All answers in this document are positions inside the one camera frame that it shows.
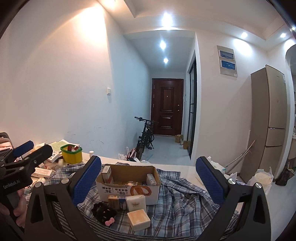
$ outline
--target black garbage bag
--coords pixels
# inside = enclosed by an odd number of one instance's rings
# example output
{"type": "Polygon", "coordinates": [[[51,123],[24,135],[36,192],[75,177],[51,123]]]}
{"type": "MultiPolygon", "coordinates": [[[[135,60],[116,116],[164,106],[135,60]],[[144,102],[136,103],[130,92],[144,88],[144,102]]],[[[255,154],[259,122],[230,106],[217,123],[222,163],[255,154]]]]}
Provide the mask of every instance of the black garbage bag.
{"type": "Polygon", "coordinates": [[[294,173],[292,173],[291,171],[289,171],[287,168],[285,168],[280,176],[275,180],[276,184],[279,186],[285,186],[288,182],[288,180],[294,176],[294,173]]]}

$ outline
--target green rim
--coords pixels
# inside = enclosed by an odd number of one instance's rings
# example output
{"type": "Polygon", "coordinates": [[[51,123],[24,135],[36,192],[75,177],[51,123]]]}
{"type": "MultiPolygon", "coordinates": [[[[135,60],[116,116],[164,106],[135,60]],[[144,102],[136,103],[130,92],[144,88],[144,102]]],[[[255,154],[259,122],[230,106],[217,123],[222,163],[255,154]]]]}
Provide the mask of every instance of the green rim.
{"type": "Polygon", "coordinates": [[[82,151],[82,147],[81,147],[81,146],[80,146],[80,147],[78,148],[78,150],[76,150],[76,151],[68,151],[68,150],[64,150],[63,148],[65,148],[65,147],[67,147],[67,146],[75,146],[75,145],[67,144],[67,145],[61,146],[61,151],[62,151],[62,152],[65,152],[65,153],[68,153],[68,154],[76,154],[76,153],[82,151]]]}

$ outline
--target brown wooden door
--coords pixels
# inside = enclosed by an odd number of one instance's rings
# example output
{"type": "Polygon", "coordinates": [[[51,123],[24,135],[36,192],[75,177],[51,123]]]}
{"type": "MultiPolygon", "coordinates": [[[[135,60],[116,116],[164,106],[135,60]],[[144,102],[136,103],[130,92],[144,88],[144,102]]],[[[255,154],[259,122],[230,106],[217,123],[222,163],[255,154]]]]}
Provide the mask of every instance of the brown wooden door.
{"type": "Polygon", "coordinates": [[[152,79],[151,119],[154,134],[181,134],[183,117],[183,79],[152,79]]]}

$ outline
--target human hand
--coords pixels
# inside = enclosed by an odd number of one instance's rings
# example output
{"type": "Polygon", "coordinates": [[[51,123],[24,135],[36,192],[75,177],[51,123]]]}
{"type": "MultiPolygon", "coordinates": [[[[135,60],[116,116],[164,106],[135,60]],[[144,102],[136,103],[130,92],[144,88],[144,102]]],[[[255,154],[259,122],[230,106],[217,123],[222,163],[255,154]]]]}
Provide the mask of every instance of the human hand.
{"type": "MultiPolygon", "coordinates": [[[[25,189],[18,190],[17,193],[20,197],[20,200],[18,202],[17,207],[13,210],[13,213],[17,218],[16,224],[19,227],[25,227],[25,220],[26,220],[26,214],[27,214],[27,201],[25,197],[23,196],[25,192],[25,189]]],[[[0,213],[3,215],[9,215],[9,210],[7,207],[5,207],[2,203],[0,203],[0,213]]]]}

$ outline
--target plaid shirt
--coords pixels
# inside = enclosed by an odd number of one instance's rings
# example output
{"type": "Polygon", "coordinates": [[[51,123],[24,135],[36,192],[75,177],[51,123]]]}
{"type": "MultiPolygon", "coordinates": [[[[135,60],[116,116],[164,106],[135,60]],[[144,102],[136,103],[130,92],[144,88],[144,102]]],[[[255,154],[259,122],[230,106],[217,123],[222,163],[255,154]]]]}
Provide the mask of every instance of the plaid shirt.
{"type": "MultiPolygon", "coordinates": [[[[71,177],[76,170],[83,166],[84,164],[78,164],[61,168],[57,170],[44,185],[57,184],[63,178],[71,177]]],[[[186,179],[181,178],[180,172],[168,172],[160,169],[157,169],[157,171],[161,180],[158,204],[147,206],[147,215],[151,220],[151,225],[147,229],[133,232],[128,221],[126,210],[118,210],[115,222],[110,227],[106,227],[96,221],[91,210],[94,203],[98,203],[101,200],[99,199],[95,183],[87,194],[84,202],[78,204],[77,207],[82,212],[89,225],[101,238],[108,234],[108,236],[105,237],[108,241],[134,240],[135,237],[139,240],[141,236],[145,236],[143,240],[149,240],[149,237],[151,240],[167,240],[167,238],[174,239],[174,237],[178,237],[178,240],[180,240],[180,237],[183,237],[182,240],[196,240],[211,222],[220,206],[213,203],[208,192],[188,182],[186,179]]],[[[28,188],[25,190],[27,201],[29,201],[31,189],[32,188],[28,188]]],[[[62,215],[59,205],[56,204],[55,208],[65,233],[74,237],[62,215]]],[[[224,233],[224,237],[232,231],[237,218],[238,214],[235,212],[224,233]]]]}

